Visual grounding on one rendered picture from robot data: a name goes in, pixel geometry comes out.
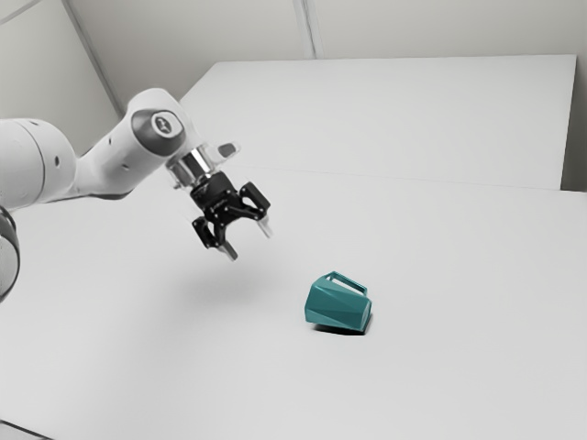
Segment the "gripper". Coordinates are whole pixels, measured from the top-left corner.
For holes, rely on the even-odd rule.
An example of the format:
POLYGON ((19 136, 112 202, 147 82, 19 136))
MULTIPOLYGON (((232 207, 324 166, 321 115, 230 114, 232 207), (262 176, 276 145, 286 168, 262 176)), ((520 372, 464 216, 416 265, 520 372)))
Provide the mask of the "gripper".
POLYGON ((194 231, 206 248, 218 250, 231 261, 238 258, 238 253, 227 241, 225 226, 241 218, 239 209, 243 206, 246 217, 256 222, 263 235, 272 237, 271 203, 252 181, 237 192, 228 176, 220 171, 196 185, 190 197, 203 212, 192 222, 194 231))

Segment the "teal faceted mug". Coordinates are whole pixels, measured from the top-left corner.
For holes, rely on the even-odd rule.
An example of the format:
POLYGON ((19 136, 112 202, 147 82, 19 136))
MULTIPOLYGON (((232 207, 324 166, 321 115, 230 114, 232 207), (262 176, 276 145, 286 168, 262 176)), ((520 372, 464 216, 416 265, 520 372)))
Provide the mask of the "teal faceted mug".
POLYGON ((371 307, 366 286, 330 271, 311 284, 304 314, 310 324, 364 333, 371 319, 371 307))

